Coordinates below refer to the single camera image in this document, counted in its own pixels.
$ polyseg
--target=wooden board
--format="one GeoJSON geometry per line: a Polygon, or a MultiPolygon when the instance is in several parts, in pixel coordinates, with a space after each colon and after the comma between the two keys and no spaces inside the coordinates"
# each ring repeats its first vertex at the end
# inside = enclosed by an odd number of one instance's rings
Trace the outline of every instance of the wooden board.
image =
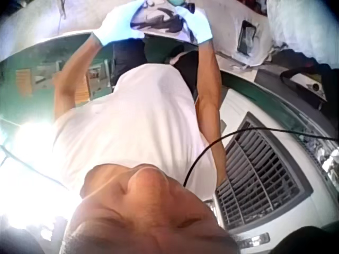
{"type": "Polygon", "coordinates": [[[19,93],[26,97],[32,95],[32,75],[31,69],[16,70],[15,82],[19,93]]]}

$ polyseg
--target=vent grille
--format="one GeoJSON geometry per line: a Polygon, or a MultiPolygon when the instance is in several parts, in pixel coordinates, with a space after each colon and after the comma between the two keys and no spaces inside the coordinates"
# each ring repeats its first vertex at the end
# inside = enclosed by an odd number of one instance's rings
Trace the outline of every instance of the vent grille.
{"type": "MultiPolygon", "coordinates": [[[[256,127],[245,121],[241,129],[256,127]]],[[[300,188],[259,131],[239,133],[226,148],[228,179],[217,189],[228,229],[261,219],[286,205],[300,188]]]]}

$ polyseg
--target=black cable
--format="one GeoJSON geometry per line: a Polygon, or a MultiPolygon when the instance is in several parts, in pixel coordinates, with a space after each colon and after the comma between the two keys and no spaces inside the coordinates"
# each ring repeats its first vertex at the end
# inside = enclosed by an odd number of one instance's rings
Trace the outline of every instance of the black cable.
{"type": "Polygon", "coordinates": [[[195,160],[195,162],[192,164],[185,182],[184,182],[184,187],[186,187],[187,182],[192,174],[192,171],[194,169],[194,167],[196,166],[196,164],[199,162],[199,160],[201,159],[201,157],[209,150],[211,149],[216,143],[219,143],[221,140],[228,138],[229,136],[241,133],[241,132],[245,132],[245,131],[252,131],[252,130],[262,130],[262,131],[276,131],[276,132],[284,132],[284,133],[292,133],[292,134],[297,134],[297,135],[303,135],[306,137],[310,137],[310,138],[315,138],[315,139],[324,139],[324,140],[330,140],[330,141],[336,141],[338,142],[338,139],[334,139],[334,138],[328,138],[328,137],[323,137],[323,136],[317,136],[317,135],[312,135],[312,134],[308,134],[308,133],[303,133],[303,132],[297,132],[297,131],[287,131],[287,130],[279,130],[279,129],[272,129],[272,128],[266,128],[266,127],[253,127],[253,128],[246,128],[246,129],[242,129],[242,130],[238,130],[235,132],[232,132],[230,134],[227,134],[226,136],[221,137],[220,139],[214,141],[213,143],[211,143],[208,147],[206,147],[203,152],[197,157],[197,159],[195,160]]]}

